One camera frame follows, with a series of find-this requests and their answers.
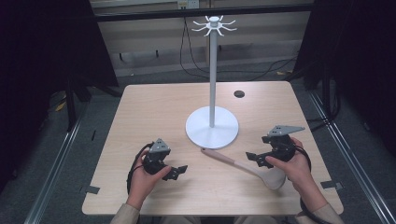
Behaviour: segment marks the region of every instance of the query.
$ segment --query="hand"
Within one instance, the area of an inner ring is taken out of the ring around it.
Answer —
[[[291,141],[293,141],[297,147],[303,148],[303,143],[296,138],[291,137]],[[284,162],[270,156],[267,156],[265,160],[283,170],[295,188],[303,184],[306,179],[309,179],[312,176],[306,157],[299,151],[296,151],[294,157],[288,162]]]
[[[303,147],[303,144],[296,138],[291,137],[291,140],[297,147]],[[302,153],[296,151],[294,157],[288,162],[280,161],[270,156],[265,157],[265,159],[285,172],[294,188],[300,193],[303,202],[310,212],[315,212],[327,204],[326,199],[311,175],[308,161]]]
[[[172,169],[170,166],[165,166],[155,175],[147,173],[142,166],[143,157],[147,153],[147,150],[143,151],[140,155],[140,158],[137,159],[134,168],[139,168],[137,168],[132,175],[131,189],[129,191],[128,200],[126,201],[127,204],[131,205],[137,210],[142,208],[143,201],[145,201],[146,197],[154,189],[157,181],[166,176]]]

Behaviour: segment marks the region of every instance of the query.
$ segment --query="gray carpet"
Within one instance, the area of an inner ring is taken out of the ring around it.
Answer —
[[[260,74],[241,73],[238,71],[265,71],[269,63],[243,64],[224,66],[219,71],[234,71],[218,74],[219,81],[249,81]],[[291,70],[293,63],[288,64],[281,71]],[[192,74],[207,76],[207,73],[196,69],[189,70]],[[284,76],[271,72],[255,80],[280,80]],[[127,85],[149,83],[183,83],[207,82],[208,78],[188,75],[185,71],[174,71],[143,76],[120,77],[119,88],[122,91]],[[308,92],[304,89],[303,81],[298,79],[291,82],[307,119],[315,119],[318,112],[313,106]],[[81,188],[88,186],[106,141],[114,114],[120,98],[109,96],[97,89],[90,89],[92,100],[87,111],[82,115],[78,135],[67,156],[61,175],[49,200],[49,204],[41,219],[41,223],[108,223],[111,216],[86,216],[81,212],[85,198]],[[342,107],[336,118],[336,123],[345,135],[353,152],[358,157],[365,171],[387,200],[392,211],[396,210],[396,193],[393,185],[396,181],[395,158],[382,146],[375,133],[368,132],[363,126],[364,120],[349,105],[342,100]],[[49,109],[49,118],[32,148],[32,154],[20,169],[17,179],[10,181],[0,195],[0,223],[22,223],[44,183],[51,165],[62,145],[66,135],[67,115],[65,109],[54,112]],[[350,171],[347,163],[334,143],[326,127],[313,132],[318,148],[323,156],[327,168],[336,182],[341,182],[343,189],[338,191],[345,207],[341,215],[346,223],[380,223],[375,210],[366,198],[364,192]],[[211,217],[205,223],[229,223],[230,219]]]

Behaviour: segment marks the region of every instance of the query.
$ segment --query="small black dot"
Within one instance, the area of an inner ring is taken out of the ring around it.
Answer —
[[[234,95],[235,97],[237,97],[237,98],[242,98],[242,97],[245,96],[245,92],[244,92],[244,91],[235,91],[235,92],[233,93],[233,95]]]

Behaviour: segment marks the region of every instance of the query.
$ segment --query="wooden table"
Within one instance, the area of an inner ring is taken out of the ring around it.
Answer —
[[[235,97],[235,91],[243,91],[245,97]],[[280,190],[270,190],[257,176],[207,157],[189,139],[186,119],[208,105],[208,83],[128,86],[92,178],[91,185],[100,190],[87,193],[82,211],[87,215],[116,214],[127,199],[126,178],[134,156],[145,144],[161,137],[172,150],[164,162],[189,167],[177,181],[159,181],[145,200],[142,215],[275,216],[300,212],[300,196],[289,180]],[[262,136],[276,125],[304,126],[304,131],[291,136],[304,143],[317,184],[331,180],[289,82],[218,83],[216,105],[230,110],[239,122],[237,137],[218,150],[221,154],[257,167],[245,152],[270,151]],[[342,213],[336,190],[322,192],[336,212]]]

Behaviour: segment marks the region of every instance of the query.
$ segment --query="aluminum rail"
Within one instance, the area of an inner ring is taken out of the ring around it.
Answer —
[[[44,183],[43,187],[41,188],[37,198],[35,199],[35,202],[32,208],[30,209],[27,218],[24,221],[24,224],[40,223],[40,220],[43,217],[47,205],[50,201],[50,196],[52,195],[52,192],[55,189],[56,182],[59,178],[62,168],[64,167],[64,162],[76,138],[81,123],[81,119],[84,117],[87,107],[88,107],[88,103],[82,106],[80,111],[80,116],[76,121],[76,124],[74,125],[72,130],[66,134],[64,143],[62,144],[61,149],[59,150],[55,162],[52,164],[52,167],[49,171],[49,175],[47,176],[47,180]]]
[[[219,15],[241,15],[261,13],[281,13],[311,11],[314,4],[276,5],[265,7],[222,7],[222,8],[199,8],[184,10],[165,10],[136,13],[108,13],[96,14],[94,18],[87,20],[96,21],[136,21],[149,19],[167,19],[183,17],[219,16]]]
[[[323,104],[320,101],[320,98],[315,92],[310,92],[310,97],[312,102],[314,103],[316,109],[318,110],[320,116],[323,119],[326,119],[326,112],[323,109]],[[332,135],[335,143],[343,154],[346,163],[349,165],[353,175],[357,179],[358,183],[361,185],[361,189],[366,194],[367,199],[371,203],[372,207],[376,211],[379,216],[379,219],[384,224],[394,224],[396,223],[396,219],[394,215],[391,213],[387,202],[382,197],[374,183],[371,181],[370,177],[366,174],[364,169],[361,167],[358,159],[355,157],[355,154],[351,150],[347,140],[341,134],[337,125],[333,121],[324,120],[327,122],[327,128]]]

